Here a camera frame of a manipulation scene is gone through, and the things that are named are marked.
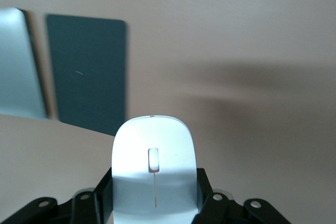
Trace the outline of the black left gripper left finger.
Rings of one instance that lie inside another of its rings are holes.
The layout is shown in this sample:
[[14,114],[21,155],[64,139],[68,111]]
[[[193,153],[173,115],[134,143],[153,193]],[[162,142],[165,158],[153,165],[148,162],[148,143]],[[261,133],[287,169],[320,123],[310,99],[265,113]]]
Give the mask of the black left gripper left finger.
[[51,197],[37,198],[2,223],[107,223],[113,211],[109,169],[93,189],[84,189],[63,204]]

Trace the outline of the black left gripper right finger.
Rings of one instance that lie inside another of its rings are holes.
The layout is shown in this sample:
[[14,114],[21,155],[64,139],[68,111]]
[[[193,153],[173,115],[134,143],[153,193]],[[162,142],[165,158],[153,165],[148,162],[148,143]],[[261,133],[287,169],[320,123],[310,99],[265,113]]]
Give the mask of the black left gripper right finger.
[[199,213],[193,223],[289,223],[268,201],[252,198],[239,205],[223,193],[214,192],[205,169],[197,169]]

